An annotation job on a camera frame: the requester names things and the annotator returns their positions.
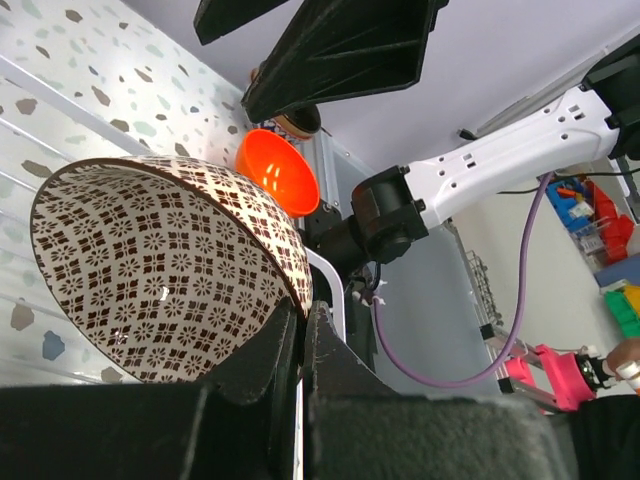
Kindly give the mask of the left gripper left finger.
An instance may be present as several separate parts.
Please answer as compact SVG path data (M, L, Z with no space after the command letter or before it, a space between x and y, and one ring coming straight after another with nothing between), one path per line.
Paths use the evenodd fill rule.
M1 392L5 479L289 479L298 315L263 328L199 380Z

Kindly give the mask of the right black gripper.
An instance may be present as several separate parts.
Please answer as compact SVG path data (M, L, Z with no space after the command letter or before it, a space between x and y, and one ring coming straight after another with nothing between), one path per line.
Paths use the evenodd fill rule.
M408 89L421 79L442 0L305 0L245 91L258 123L310 105Z

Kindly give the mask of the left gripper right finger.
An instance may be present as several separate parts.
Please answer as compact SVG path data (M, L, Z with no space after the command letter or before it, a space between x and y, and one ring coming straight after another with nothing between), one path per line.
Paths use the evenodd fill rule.
M393 391L339 338L329 307L309 313L304 379L307 479L566 479L549 422L513 397Z

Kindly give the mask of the orange bowl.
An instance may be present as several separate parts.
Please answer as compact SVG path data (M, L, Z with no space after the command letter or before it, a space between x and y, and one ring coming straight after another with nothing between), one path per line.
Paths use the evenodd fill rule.
M314 213L320 203L319 185L305 158L269 130L253 129L244 136L235 169L267 191L292 218Z

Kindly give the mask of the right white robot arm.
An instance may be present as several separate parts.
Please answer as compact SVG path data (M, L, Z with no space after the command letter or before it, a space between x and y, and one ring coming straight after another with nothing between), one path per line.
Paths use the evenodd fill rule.
M439 1L306 1L242 106L258 123L320 103L418 83ZM639 42L599 60L540 110L460 148L391 167L353 191L350 217L317 250L342 275L401 257L430 229L524 180L605 157L639 156Z

